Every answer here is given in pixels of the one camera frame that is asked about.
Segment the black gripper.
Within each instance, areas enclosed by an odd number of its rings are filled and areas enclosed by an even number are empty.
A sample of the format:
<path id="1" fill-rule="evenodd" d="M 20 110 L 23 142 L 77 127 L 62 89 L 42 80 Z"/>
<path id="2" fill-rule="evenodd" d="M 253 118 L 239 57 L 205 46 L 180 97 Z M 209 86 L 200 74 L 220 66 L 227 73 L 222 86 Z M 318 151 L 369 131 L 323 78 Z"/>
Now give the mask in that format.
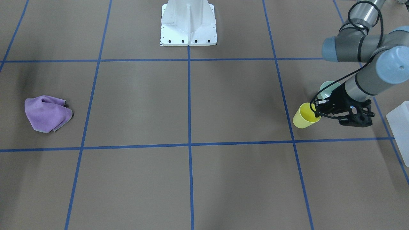
<path id="1" fill-rule="evenodd" d="M 348 112 L 344 110 L 344 103 L 347 100 L 353 100 L 347 93 L 345 84 L 341 84 L 326 99 L 318 99 L 318 95 L 323 91 L 319 90 L 314 99 L 315 112 L 314 116 L 330 116 Z"/>

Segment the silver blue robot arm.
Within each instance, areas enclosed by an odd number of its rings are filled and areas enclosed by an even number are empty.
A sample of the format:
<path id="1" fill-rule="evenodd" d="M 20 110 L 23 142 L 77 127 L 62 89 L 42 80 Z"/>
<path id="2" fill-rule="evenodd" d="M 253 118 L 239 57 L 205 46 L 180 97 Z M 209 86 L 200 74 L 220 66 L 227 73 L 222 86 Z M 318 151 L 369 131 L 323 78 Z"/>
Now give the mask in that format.
<path id="1" fill-rule="evenodd" d="M 384 0 L 358 0 L 350 8 L 338 35 L 326 38 L 326 61 L 357 62 L 363 66 L 342 77 L 328 97 L 313 96 L 309 109 L 316 117 L 343 125 L 371 122 L 371 98 L 408 80 L 408 27 L 384 33 Z"/>

